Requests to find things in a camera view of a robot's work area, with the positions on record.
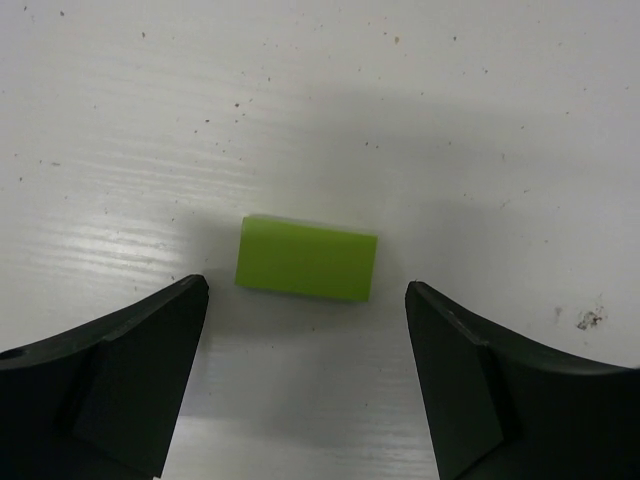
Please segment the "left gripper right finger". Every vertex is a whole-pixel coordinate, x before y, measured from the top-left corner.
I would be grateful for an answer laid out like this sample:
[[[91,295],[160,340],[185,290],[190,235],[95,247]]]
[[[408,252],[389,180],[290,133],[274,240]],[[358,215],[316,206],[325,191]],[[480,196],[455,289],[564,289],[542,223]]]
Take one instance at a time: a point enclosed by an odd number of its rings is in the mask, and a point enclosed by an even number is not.
[[[635,479],[639,373],[518,334],[411,282],[405,306],[443,479]]]

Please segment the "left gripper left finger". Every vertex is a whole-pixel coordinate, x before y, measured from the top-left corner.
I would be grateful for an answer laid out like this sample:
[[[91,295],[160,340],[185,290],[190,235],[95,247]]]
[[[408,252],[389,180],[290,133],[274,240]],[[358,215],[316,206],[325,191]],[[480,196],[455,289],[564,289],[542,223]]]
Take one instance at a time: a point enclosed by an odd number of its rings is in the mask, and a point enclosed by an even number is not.
[[[1,354],[4,479],[158,479],[209,302],[201,275]]]

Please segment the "light green rectangular block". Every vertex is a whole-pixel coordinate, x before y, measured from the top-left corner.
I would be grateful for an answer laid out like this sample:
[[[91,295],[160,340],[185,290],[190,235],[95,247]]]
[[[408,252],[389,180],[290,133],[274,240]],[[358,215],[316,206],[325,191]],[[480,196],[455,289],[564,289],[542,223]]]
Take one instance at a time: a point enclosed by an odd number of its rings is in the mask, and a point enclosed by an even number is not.
[[[235,284],[341,301],[369,300],[378,237],[264,216],[241,225]]]

